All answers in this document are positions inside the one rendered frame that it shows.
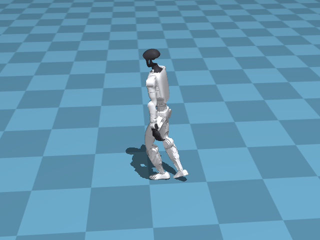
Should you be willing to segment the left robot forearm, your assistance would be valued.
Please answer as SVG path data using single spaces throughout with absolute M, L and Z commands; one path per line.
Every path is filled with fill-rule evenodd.
M 157 112 L 158 111 L 156 110 L 155 104 L 153 102 L 149 102 L 147 106 L 149 109 L 150 127 L 152 129 L 155 129 L 155 124 L 157 124 L 157 126 L 158 126 L 158 123 L 157 123 Z

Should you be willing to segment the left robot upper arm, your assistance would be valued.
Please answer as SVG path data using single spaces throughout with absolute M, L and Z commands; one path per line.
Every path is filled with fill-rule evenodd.
M 155 76 L 150 76 L 146 80 L 145 84 L 146 84 L 146 87 L 147 87 L 148 96 L 150 98 L 150 101 L 148 103 L 152 102 L 152 103 L 154 103 L 154 105 L 156 107 L 157 106 L 157 94 L 156 94 L 157 81 L 156 81 L 156 77 Z

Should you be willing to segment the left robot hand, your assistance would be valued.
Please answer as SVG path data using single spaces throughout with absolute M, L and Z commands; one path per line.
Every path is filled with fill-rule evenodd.
M 154 127 L 155 127 L 155 129 L 151 128 L 152 136 L 155 137 L 155 139 L 158 140 L 158 141 L 164 141 L 165 139 L 162 139 L 162 137 L 161 137 L 161 135 L 160 135 L 160 133 L 158 131 L 159 128 L 158 128 L 157 123 L 154 125 Z

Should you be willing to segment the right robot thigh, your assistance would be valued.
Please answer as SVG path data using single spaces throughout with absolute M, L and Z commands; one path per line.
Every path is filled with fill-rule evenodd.
M 169 109 L 169 118 L 171 117 L 172 110 Z M 160 136 L 162 139 L 165 139 L 162 141 L 162 144 L 165 148 L 171 148 L 173 146 L 173 141 L 171 138 L 168 137 L 169 134 L 169 120 L 165 121 L 159 131 Z

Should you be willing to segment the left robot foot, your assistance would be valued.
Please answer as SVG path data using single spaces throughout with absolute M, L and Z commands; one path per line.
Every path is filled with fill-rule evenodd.
M 170 178 L 170 174 L 166 171 L 163 173 L 156 173 L 156 174 L 152 174 L 149 176 L 150 179 L 153 179 L 153 180 L 159 180 L 159 179 L 168 179 Z

